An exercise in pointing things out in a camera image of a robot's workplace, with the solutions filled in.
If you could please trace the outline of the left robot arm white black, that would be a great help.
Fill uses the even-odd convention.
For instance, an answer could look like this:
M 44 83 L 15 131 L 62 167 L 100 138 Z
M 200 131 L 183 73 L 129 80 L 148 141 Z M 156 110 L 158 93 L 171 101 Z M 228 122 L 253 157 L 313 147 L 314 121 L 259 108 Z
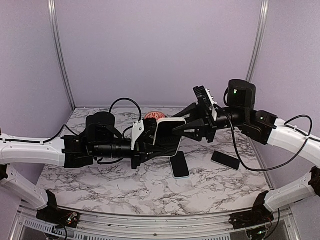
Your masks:
M 66 169 L 77 169 L 101 164 L 103 158 L 130 159 L 137 169 L 156 157 L 177 154 L 181 137 L 175 128 L 186 124 L 182 117 L 160 119 L 139 118 L 131 127 L 131 138 L 125 138 L 116 129 L 116 117 L 110 112 L 97 112 L 85 120 L 85 130 L 76 135 L 56 135 L 50 139 L 25 138 L 2 134 L 0 136 L 0 183 L 31 204 L 38 212 L 58 223 L 63 211 L 58 208 L 54 193 L 37 188 L 19 175 L 13 164 L 45 164 Z

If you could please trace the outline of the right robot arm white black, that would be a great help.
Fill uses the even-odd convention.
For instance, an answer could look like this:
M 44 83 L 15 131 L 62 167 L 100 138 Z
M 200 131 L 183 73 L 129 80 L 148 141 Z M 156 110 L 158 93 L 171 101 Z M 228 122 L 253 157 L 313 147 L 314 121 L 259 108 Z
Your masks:
M 200 142 L 206 139 L 213 142 L 216 131 L 238 128 L 241 133 L 262 145 L 270 145 L 293 154 L 287 162 L 264 169 L 273 171 L 301 157 L 313 167 L 300 179 L 279 189 L 265 191 L 258 195 L 247 219 L 258 224 L 267 213 L 320 194 L 320 140 L 290 123 L 299 118 L 308 119 L 301 114 L 287 121 L 276 115 L 255 110 L 256 86 L 242 79 L 232 79 L 224 93 L 225 107 L 220 107 L 204 86 L 193 88 L 197 102 L 190 104 L 176 114 L 184 117 L 186 124 L 173 130 L 175 135 Z

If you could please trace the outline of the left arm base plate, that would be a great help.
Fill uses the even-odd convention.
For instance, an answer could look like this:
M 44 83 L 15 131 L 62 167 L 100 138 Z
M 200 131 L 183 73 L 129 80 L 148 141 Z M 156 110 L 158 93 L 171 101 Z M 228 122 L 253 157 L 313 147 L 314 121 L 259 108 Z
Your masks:
M 80 214 L 76 211 L 49 207 L 38 210 L 36 214 L 38 220 L 70 228 L 78 226 L 79 217 Z

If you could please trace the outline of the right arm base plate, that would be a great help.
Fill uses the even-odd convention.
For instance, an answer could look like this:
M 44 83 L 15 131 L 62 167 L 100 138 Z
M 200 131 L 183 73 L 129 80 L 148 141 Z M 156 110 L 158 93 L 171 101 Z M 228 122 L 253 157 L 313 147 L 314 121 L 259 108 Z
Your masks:
M 230 215 L 228 222 L 234 230 L 249 228 L 256 225 L 271 223 L 274 220 L 273 214 L 264 214 L 259 211 L 244 211 Z

